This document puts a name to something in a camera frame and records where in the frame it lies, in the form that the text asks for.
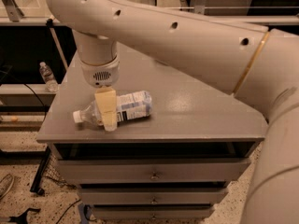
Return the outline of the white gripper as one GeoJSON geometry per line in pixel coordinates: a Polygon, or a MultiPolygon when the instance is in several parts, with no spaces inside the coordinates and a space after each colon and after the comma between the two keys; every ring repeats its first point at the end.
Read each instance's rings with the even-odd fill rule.
{"type": "Polygon", "coordinates": [[[109,86],[115,84],[119,79],[119,56],[105,64],[91,65],[85,62],[80,62],[80,64],[86,82],[92,87],[99,88],[96,90],[94,98],[105,130],[115,131],[117,129],[117,95],[116,91],[109,86]]]}

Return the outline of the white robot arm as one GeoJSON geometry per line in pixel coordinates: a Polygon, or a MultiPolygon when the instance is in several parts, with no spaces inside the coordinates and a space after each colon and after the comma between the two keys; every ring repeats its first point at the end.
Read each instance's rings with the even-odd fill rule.
{"type": "Polygon", "coordinates": [[[299,224],[299,36],[127,0],[46,0],[103,35],[232,94],[269,121],[240,224],[299,224]]]}

